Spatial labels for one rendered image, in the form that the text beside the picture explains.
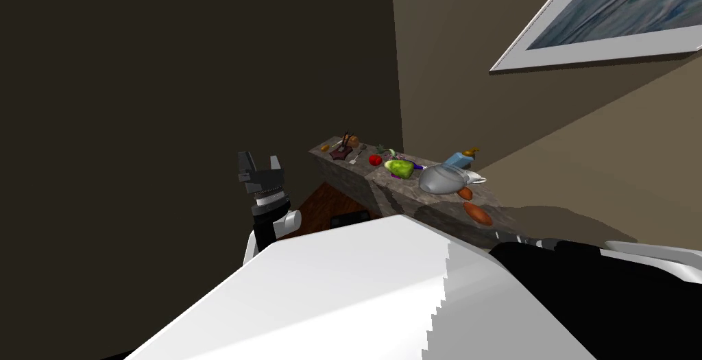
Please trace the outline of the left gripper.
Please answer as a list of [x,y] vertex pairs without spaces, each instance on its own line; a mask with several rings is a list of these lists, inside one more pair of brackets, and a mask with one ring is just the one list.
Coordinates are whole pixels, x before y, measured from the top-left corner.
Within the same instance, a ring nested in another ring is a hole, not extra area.
[[270,169],[257,171],[249,152],[238,153],[239,182],[245,185],[248,194],[264,193],[278,189],[285,183],[285,171],[277,156],[269,157]]

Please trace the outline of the dark red utensil holder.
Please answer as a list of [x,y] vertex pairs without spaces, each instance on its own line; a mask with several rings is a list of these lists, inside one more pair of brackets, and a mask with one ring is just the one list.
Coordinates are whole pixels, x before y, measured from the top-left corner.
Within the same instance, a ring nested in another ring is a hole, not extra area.
[[338,142],[336,148],[329,152],[329,155],[333,160],[345,160],[348,154],[352,152],[353,149],[350,145],[350,141],[353,136],[354,134],[349,132],[344,134],[342,139]]

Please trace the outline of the green pear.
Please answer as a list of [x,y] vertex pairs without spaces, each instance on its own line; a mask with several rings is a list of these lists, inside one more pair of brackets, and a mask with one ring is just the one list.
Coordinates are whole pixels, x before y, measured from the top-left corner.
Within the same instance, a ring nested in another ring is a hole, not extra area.
[[415,171],[415,164],[410,160],[403,159],[390,159],[385,161],[384,167],[391,175],[397,176],[397,178],[408,180],[413,175]]

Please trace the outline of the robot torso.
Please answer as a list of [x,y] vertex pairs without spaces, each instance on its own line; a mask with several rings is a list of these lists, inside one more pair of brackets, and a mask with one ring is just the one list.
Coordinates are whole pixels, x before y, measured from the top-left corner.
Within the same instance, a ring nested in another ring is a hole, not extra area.
[[404,215],[274,243],[125,360],[595,360],[484,250]]

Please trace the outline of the silver kettle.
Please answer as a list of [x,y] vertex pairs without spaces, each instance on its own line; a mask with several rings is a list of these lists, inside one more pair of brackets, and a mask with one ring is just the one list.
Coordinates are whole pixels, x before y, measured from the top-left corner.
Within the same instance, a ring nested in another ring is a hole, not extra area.
[[483,184],[486,182],[487,178],[476,172],[461,169],[454,165],[439,164],[423,169],[418,185],[426,193],[447,195],[456,193],[469,184]]

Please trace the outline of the blue soap bottle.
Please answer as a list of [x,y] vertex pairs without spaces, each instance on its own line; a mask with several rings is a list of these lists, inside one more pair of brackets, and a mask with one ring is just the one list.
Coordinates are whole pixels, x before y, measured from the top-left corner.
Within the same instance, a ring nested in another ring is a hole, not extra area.
[[464,152],[457,152],[449,157],[444,164],[451,165],[460,169],[470,169],[472,162],[475,159],[476,153],[480,149],[473,147],[473,149],[465,150]]

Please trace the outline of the large orange sweet potato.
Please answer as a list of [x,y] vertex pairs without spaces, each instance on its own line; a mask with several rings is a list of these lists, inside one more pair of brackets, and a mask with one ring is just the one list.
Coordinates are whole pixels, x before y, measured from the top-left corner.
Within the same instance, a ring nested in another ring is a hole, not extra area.
[[473,204],[471,202],[464,202],[463,209],[466,212],[466,214],[476,223],[484,226],[493,225],[492,218],[480,206],[477,206],[476,204]]

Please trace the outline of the white framed wall picture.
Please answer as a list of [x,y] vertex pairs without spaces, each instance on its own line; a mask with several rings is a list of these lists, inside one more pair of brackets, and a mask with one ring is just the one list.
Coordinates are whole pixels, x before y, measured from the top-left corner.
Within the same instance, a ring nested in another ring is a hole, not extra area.
[[492,73],[686,57],[702,49],[702,0],[548,0]]

